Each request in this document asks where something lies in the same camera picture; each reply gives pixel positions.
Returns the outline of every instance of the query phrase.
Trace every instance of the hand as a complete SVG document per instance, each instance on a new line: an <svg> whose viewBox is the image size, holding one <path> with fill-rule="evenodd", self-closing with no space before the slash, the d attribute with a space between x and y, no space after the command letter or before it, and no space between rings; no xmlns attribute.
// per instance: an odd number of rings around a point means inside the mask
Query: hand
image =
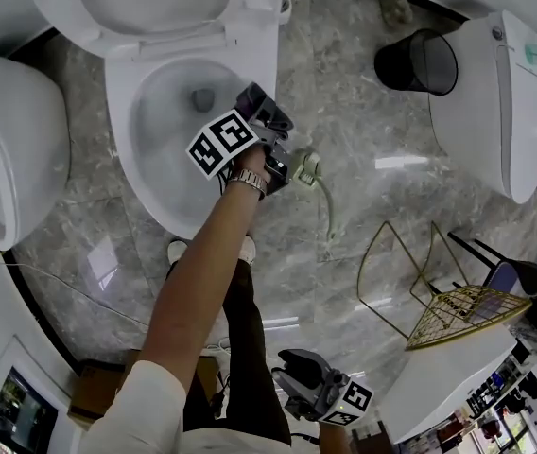
<svg viewBox="0 0 537 454"><path fill-rule="evenodd" d="M265 170L267 155L261 145L252 145L235 159L237 169L253 171L256 175L270 183L270 173Z"/></svg>

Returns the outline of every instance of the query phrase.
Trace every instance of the black pants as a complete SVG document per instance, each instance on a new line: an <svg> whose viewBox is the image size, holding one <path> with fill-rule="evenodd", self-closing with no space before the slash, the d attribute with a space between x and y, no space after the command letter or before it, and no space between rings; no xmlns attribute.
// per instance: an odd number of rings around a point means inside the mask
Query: black pants
<svg viewBox="0 0 537 454"><path fill-rule="evenodd" d="M253 302L253 282L247 262L237 262L222 307L229 322L231 343L227 418L214 418L195 374L184 405L184 431L228 428L291 445L286 416L266 363L264 329L260 311Z"/></svg>

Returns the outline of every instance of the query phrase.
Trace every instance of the gray marble tile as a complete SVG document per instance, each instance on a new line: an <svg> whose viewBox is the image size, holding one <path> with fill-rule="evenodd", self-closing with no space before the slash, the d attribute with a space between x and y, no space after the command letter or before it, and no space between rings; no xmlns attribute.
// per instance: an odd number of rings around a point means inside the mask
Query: gray marble tile
<svg viewBox="0 0 537 454"><path fill-rule="evenodd" d="M310 144L317 126L317 90L310 32L310 0L291 0L292 18L279 27L276 101L295 121L289 149Z"/></svg>
<svg viewBox="0 0 537 454"><path fill-rule="evenodd" d="M104 62L63 36L50 40L35 62L61 88L71 138L67 203L120 196L120 177L105 93Z"/></svg>
<svg viewBox="0 0 537 454"><path fill-rule="evenodd" d="M126 217L145 276L165 277L169 270L166 250L175 236L149 214L127 182L122 183L122 192Z"/></svg>
<svg viewBox="0 0 537 454"><path fill-rule="evenodd" d="M378 0L292 0L279 32L277 101L296 123L290 149L311 147L338 211L338 235L327 242L325 200L291 184L260 204L251 235L255 298L265 320L267 361L306 348L344 372L364 375L379 401L407 362L406 342L356 299L356 277L370 240L390 220L419 264L430 221L446 233L478 237L514 258L537 262L537 193L523 205L501 197L446 157L432 132L423 94L386 89L373 71L377 48L421 27L457 24L414 8L405 30L387 28ZM34 63L62 88L73 146L64 199L15 248L44 313L78 358L117 360L142 345L168 270L173 235L131 190L107 116L102 60L51 40ZM411 162L401 162L401 158ZM487 270L451 246L471 282ZM439 240L426 275L446 290L458 280ZM409 333L422 307L409 293L415 270L389 231L369 257L362 297ZM421 299L427 292L418 289ZM225 337L220 313L208 338Z"/></svg>

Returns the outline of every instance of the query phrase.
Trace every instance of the electrical cord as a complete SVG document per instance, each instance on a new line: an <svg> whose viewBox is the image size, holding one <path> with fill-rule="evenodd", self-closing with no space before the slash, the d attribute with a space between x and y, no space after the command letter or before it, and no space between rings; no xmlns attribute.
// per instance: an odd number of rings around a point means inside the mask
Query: electrical cord
<svg viewBox="0 0 537 454"><path fill-rule="evenodd" d="M332 194L322 178L319 155L315 151L298 150L292 161L292 169L294 170L292 176L295 183L307 189L313 189L314 183L317 183L323 192L327 201L326 239L332 240L336 236L336 207Z"/></svg>
<svg viewBox="0 0 537 454"><path fill-rule="evenodd" d="M218 340L218 343L208 344L203 349L210 352L222 352L226 353L229 357L231 356L231 347L222 346L222 342L228 340L229 337L224 337Z"/></svg>
<svg viewBox="0 0 537 454"><path fill-rule="evenodd" d="M42 275L47 276L47 277L51 277L52 279L56 279L57 281L59 281L66 288L69 288L72 291L76 292L77 294L79 294L79 295L83 296L84 298L86 298L90 303L93 303L93 304L95 304L95 305L97 305L97 306L99 306L99 307L101 307L103 309L111 311L112 313L116 314L117 316L120 316L121 318L124 318L125 320L129 320L132 323L136 323L139 326L148 327L147 323L143 323L143 322L139 322L138 320L134 320L130 316L128 316L128 315L126 315L124 313L121 313L121 312L117 311L116 309L113 309L110 306L106 306L106 305L103 305L102 303L99 303L98 301L95 301L93 298L88 296L85 292L81 292L79 289L74 288L70 284L68 284L65 281L63 281L62 279L60 279L59 276L57 276L55 274L51 274L50 272L43 271L43 270L41 270L39 268L36 268L35 266L31 266L30 264L22 264L22 263L8 264L8 263L5 263L5 262L0 262L0 266L5 266L5 267L8 267L8 268L13 268L13 267L16 266L16 267L28 268L28 269L32 269L34 271L37 271L39 274L42 274Z"/></svg>
<svg viewBox="0 0 537 454"><path fill-rule="evenodd" d="M220 417L220 414L222 413L222 404L224 403L224 395L225 395L224 391L226 391L229 388L230 382L231 382L231 374L228 374L226 382L222 385L222 390L212 395L212 398L210 400L210 409L212 409L215 419Z"/></svg>
<svg viewBox="0 0 537 454"><path fill-rule="evenodd" d="M93 303L94 305L96 305L98 307L101 307L102 309L106 309L107 311L111 311L111 313L114 313L117 316L120 316L121 318L123 318L125 320L128 320L128 321L130 321L132 323L138 324L139 326L144 326L145 328L148 328L147 323L143 323L143 322L139 322L138 320L134 320L134 318L131 318L130 316L128 316L128 315L126 315L124 313L121 313L121 312L117 311L116 309L113 309L110 306L106 306L106 305L103 305L102 303L99 303L98 301L95 301L93 298L88 296L85 292L82 292L79 289L74 288L70 284L68 284L65 281L63 281L62 279L60 279L59 276L57 276L55 274L43 271L40 268L36 268L35 266L31 266L30 264L23 264L23 263L11 263L11 264L9 264L9 263L6 263L6 262L0 262L0 266L5 266L5 267L8 267L8 268L20 267L20 268L28 268L28 269L34 270L34 271L38 272L39 274L42 274L44 276L50 277L52 279L55 279L56 281L59 281L63 286L65 286L68 289L71 289L72 291L74 291L75 293L79 294L80 296L83 296L90 303ZM222 352L222 353L225 353L228 356L230 356L231 355L231 347L230 346L223 346L223 342L227 341L228 339L229 339L229 337L221 338L220 340L218 340L218 343L208 344L207 346L205 346L205 349L208 350L208 351L213 351L213 352Z"/></svg>

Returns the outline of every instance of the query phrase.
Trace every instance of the white toilet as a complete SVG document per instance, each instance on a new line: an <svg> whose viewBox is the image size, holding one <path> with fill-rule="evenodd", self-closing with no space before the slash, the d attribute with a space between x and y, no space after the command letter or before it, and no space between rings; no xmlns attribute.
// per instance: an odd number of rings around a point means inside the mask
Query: white toilet
<svg viewBox="0 0 537 454"><path fill-rule="evenodd" d="M0 58L0 251L27 236L61 196L69 133L59 87Z"/></svg>
<svg viewBox="0 0 537 454"><path fill-rule="evenodd" d="M537 33L508 11L444 36L459 66L456 87L430 96L435 136L458 165L517 203L537 188Z"/></svg>
<svg viewBox="0 0 537 454"><path fill-rule="evenodd" d="M282 0L34 0L66 37L105 59L122 167L150 214L192 238L219 196L185 148L254 80L274 96ZM214 107L191 94L214 91Z"/></svg>

